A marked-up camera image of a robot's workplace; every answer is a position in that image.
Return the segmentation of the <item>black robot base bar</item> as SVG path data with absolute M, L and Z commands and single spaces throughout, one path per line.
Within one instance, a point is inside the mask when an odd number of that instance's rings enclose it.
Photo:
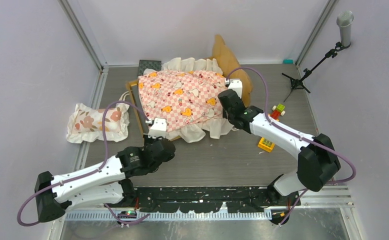
M 138 187 L 124 194 L 123 200 L 112 207 L 161 214 L 216 214 L 226 208 L 232 216 L 265 213 L 266 209 L 277 207 L 271 214 L 271 222 L 278 224 L 287 221 L 287 214 L 299 203 L 298 192 L 278 196 L 259 186 Z

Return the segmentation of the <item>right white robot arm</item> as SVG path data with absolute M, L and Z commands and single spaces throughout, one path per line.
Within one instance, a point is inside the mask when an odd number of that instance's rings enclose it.
M 340 170 L 330 138 L 313 136 L 276 121 L 256 106 L 245 107 L 238 94 L 227 89 L 218 95 L 223 116 L 237 129 L 265 138 L 297 159 L 297 169 L 280 175 L 269 186 L 268 200 L 281 205 L 291 193 L 308 189 L 320 191 Z

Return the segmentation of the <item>wooden pet bed frame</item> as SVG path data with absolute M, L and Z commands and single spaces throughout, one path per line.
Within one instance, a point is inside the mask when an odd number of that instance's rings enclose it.
M 230 79 L 240 79 L 242 82 L 242 102 L 245 106 L 248 106 L 251 103 L 251 92 L 253 90 L 253 84 L 251 78 L 246 73 L 246 71 L 241 69 L 241 65 L 236 58 L 236 55 L 231 51 L 231 49 L 226 45 L 224 39 L 221 35 L 217 34 L 214 37 L 214 44 L 212 47 L 212 55 L 207 58 L 199 58 L 199 59 L 216 59 L 219 67 L 223 71 L 223 76 Z M 141 101 L 139 99 L 139 90 L 138 90 L 138 77 L 136 80 L 131 81 L 127 84 L 127 89 L 129 91 L 130 98 L 132 102 L 140 109 L 143 110 Z M 145 113 L 138 114 L 137 120 L 139 124 L 140 131 L 143 134 L 147 134 L 149 131 L 149 127 L 145 123 Z

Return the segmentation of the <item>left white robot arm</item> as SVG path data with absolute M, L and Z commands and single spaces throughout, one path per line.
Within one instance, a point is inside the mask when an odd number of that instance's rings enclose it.
M 175 145 L 160 137 L 146 140 L 144 146 L 128 146 L 106 162 L 75 172 L 40 173 L 34 188 L 38 222 L 50 222 L 69 211 L 95 205 L 132 206 L 136 191 L 130 178 L 154 173 L 173 159 L 175 152 Z

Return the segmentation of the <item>pink checkered duck blanket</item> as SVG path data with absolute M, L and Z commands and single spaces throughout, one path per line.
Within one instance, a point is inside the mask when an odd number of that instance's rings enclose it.
M 167 139 L 195 143 L 206 135 L 219 139 L 234 126 L 223 118 L 218 99 L 226 78 L 216 59 L 180 57 L 160 70 L 146 69 L 138 77 L 138 96 L 149 119 L 166 120 Z

